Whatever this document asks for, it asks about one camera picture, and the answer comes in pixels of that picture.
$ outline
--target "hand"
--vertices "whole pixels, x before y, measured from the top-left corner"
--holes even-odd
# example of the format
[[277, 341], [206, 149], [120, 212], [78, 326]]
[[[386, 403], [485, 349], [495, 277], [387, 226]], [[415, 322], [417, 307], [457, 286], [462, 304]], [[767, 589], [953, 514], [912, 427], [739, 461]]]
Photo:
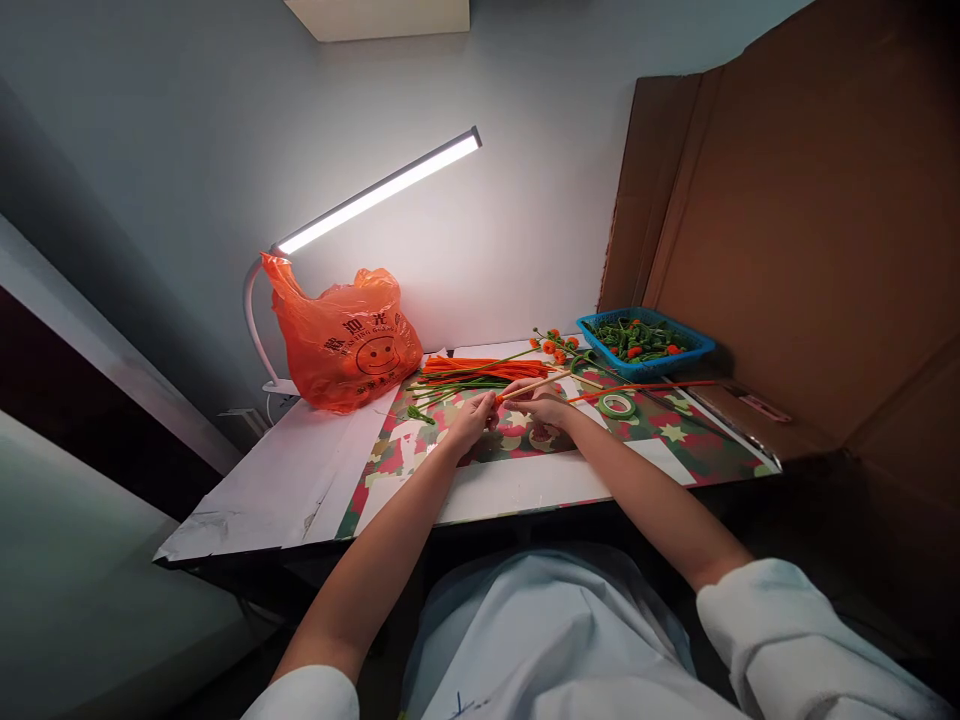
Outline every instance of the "hand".
[[[535, 382], [540, 380], [538, 378], [515, 380], [503, 391], [503, 394], [512, 393]], [[578, 412], [557, 395], [556, 390], [553, 389], [553, 383], [542, 385], [523, 395], [517, 395], [507, 400], [503, 407], [507, 410], [522, 412], [524, 415], [532, 415], [534, 420], [556, 427], [562, 427], [564, 419], [569, 417], [571, 412]]]
[[491, 390], [467, 400], [450, 426], [444, 442], [453, 443], [463, 455], [480, 439], [485, 429], [496, 430], [500, 422], [493, 407], [496, 399], [497, 394]]

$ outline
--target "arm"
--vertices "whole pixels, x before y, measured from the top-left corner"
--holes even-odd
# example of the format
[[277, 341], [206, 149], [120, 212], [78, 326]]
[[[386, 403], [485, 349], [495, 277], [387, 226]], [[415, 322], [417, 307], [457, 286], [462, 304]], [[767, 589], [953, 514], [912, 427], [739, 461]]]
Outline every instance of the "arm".
[[367, 650], [440, 514], [457, 462], [485, 427], [496, 428], [495, 395], [464, 404], [447, 437], [350, 546], [307, 610], [271, 682], [305, 665], [329, 665], [356, 684]]
[[[517, 381], [504, 394], [529, 382]], [[541, 388], [504, 407], [530, 413], [570, 435], [627, 517], [695, 592], [753, 560], [687, 490], [552, 390]]]

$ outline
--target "white sleeve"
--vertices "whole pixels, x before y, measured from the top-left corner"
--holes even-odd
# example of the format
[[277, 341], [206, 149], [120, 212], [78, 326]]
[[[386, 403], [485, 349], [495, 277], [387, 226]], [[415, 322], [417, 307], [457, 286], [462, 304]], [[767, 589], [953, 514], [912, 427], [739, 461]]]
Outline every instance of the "white sleeve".
[[710, 642], [754, 718], [948, 718], [950, 706], [844, 625], [801, 570], [758, 560], [697, 596]]
[[241, 720], [359, 720], [357, 690], [336, 668], [307, 665], [267, 687]]

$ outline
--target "green tape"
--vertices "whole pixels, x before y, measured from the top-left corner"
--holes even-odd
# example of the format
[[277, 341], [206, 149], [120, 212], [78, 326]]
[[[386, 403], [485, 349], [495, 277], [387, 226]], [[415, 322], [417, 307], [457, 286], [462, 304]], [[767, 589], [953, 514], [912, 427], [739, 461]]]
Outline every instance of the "green tape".
[[[626, 410], [617, 410], [616, 407], [611, 407], [611, 405], [619, 405], [625, 407]], [[637, 411], [637, 406], [633, 404], [633, 400], [626, 395], [617, 395], [616, 393], [604, 395], [600, 398], [599, 406], [600, 412], [614, 420], [626, 420]]]

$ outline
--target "desk lamp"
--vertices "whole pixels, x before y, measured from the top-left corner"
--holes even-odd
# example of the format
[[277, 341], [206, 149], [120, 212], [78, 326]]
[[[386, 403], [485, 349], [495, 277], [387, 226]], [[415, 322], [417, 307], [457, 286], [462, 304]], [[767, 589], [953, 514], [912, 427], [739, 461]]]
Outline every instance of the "desk lamp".
[[[316, 220], [307, 223], [280, 242], [274, 243], [270, 247], [270, 254], [278, 257], [287, 257], [293, 254], [304, 245], [313, 242], [321, 235], [326, 235], [335, 227], [342, 225], [350, 218], [356, 217], [364, 210], [369, 210], [377, 203], [383, 202], [391, 195], [410, 187], [427, 175], [432, 175], [437, 170], [469, 155], [480, 148], [481, 145], [480, 134], [474, 126], [462, 135], [458, 135], [453, 140], [414, 160], [409, 165], [405, 165], [395, 173], [387, 175], [383, 180], [371, 185], [366, 190], [361, 190], [349, 200], [345, 200], [332, 210], [325, 212]], [[260, 355], [263, 366], [270, 374], [270, 380], [264, 384], [263, 389], [266, 392], [299, 395], [300, 391], [297, 390], [297, 386], [294, 385], [292, 380], [277, 377], [277, 373], [263, 349], [263, 344], [260, 342], [257, 325], [253, 319], [253, 283], [262, 264], [262, 261], [258, 258], [247, 273], [243, 286], [243, 310], [247, 316], [247, 328], [250, 330], [250, 337], [253, 338], [254, 347], [257, 348], [257, 354]]]

